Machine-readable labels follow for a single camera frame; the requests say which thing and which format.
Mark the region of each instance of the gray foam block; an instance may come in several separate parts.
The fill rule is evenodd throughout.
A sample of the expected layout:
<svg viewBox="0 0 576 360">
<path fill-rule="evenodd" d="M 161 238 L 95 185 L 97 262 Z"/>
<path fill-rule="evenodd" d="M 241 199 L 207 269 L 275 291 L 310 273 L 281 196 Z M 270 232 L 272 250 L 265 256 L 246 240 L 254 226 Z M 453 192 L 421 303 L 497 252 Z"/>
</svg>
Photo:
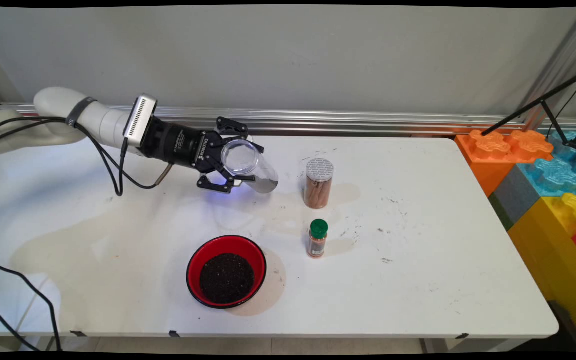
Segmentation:
<svg viewBox="0 0 576 360">
<path fill-rule="evenodd" d="M 540 197 L 517 164 L 510 169 L 494 194 L 513 224 L 516 224 Z"/>
</svg>

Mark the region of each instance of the orange foam block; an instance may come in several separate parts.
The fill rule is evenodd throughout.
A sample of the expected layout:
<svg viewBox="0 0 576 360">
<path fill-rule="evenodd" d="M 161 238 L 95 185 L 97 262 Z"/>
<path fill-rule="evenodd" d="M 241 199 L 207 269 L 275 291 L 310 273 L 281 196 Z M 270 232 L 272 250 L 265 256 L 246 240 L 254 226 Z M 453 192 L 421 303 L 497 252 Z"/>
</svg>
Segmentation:
<svg viewBox="0 0 576 360">
<path fill-rule="evenodd" d="M 480 130 L 473 130 L 468 135 L 457 135 L 454 141 L 487 197 L 497 189 L 514 164 L 553 159 L 553 144 L 532 130 L 514 130 L 509 136 L 496 131 L 482 136 Z"/>
</svg>

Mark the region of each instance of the white wall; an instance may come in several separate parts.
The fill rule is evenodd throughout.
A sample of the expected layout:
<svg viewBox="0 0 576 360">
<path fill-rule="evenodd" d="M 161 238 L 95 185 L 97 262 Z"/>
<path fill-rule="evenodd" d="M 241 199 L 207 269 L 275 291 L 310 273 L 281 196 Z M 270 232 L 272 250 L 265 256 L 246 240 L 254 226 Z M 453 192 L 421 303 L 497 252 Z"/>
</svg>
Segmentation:
<svg viewBox="0 0 576 360">
<path fill-rule="evenodd" d="M 575 20 L 576 7 L 0 7 L 0 93 L 29 103 L 64 86 L 111 105 L 148 92 L 175 107 L 509 114 Z"/>
</svg>

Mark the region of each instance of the soil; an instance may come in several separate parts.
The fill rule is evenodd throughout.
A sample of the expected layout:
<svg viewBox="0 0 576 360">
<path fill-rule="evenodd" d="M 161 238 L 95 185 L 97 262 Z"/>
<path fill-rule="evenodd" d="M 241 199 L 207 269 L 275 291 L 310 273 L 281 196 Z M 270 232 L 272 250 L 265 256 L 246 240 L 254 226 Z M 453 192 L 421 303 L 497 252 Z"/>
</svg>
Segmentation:
<svg viewBox="0 0 576 360">
<path fill-rule="evenodd" d="M 249 262 L 234 253 L 222 253 L 208 260 L 199 275 L 199 287 L 208 300 L 228 304 L 249 294 L 255 274 Z"/>
</svg>

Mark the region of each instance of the metal rail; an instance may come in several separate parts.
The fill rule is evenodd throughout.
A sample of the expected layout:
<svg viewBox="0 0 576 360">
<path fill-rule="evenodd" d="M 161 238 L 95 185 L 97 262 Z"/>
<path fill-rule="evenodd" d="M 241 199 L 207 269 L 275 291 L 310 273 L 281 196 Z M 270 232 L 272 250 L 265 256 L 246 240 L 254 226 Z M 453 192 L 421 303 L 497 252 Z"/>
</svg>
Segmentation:
<svg viewBox="0 0 576 360">
<path fill-rule="evenodd" d="M 131 105 L 112 109 L 130 112 Z M 34 105 L 2 103 L 0 110 L 36 114 Z M 411 135 L 450 137 L 472 130 L 486 130 L 506 116 L 470 114 L 419 114 L 398 112 L 302 111 L 264 109 L 223 109 L 207 107 L 158 107 L 155 115 L 165 121 L 180 122 L 199 129 L 212 129 L 219 116 L 246 123 L 253 135 L 409 137 Z M 576 130 L 576 118 L 562 118 L 564 130 Z M 499 128 L 502 134 L 523 130 L 522 119 L 508 121 Z M 546 133 L 542 125 L 539 132 Z"/>
</svg>

